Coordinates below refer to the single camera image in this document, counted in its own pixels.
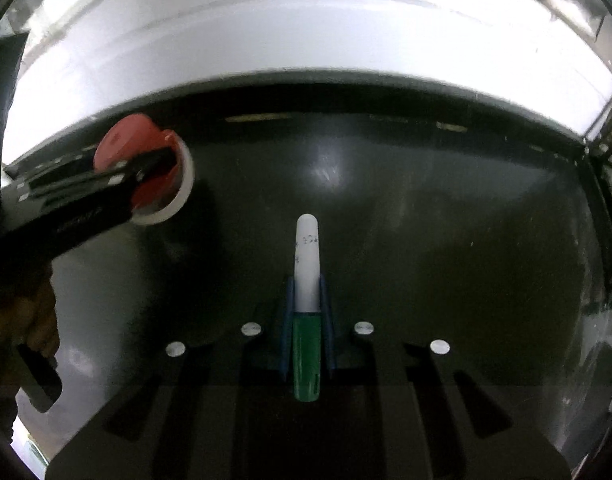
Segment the green white marker pen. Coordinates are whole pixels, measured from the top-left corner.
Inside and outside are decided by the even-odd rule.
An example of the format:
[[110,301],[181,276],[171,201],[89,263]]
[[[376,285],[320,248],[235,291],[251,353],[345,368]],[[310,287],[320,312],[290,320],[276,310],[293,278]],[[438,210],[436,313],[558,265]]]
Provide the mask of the green white marker pen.
[[293,373],[300,402],[319,398],[321,368],[320,248],[318,220],[296,222],[294,261]]

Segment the red plastic cup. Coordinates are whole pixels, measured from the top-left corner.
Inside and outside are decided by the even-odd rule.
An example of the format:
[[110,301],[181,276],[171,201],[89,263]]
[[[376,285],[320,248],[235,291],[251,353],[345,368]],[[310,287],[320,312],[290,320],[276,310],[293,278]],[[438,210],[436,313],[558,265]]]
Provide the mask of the red plastic cup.
[[132,221],[139,226],[154,226],[178,214],[195,180],[190,150],[180,136],[141,113],[108,130],[94,152],[93,168],[125,175]]

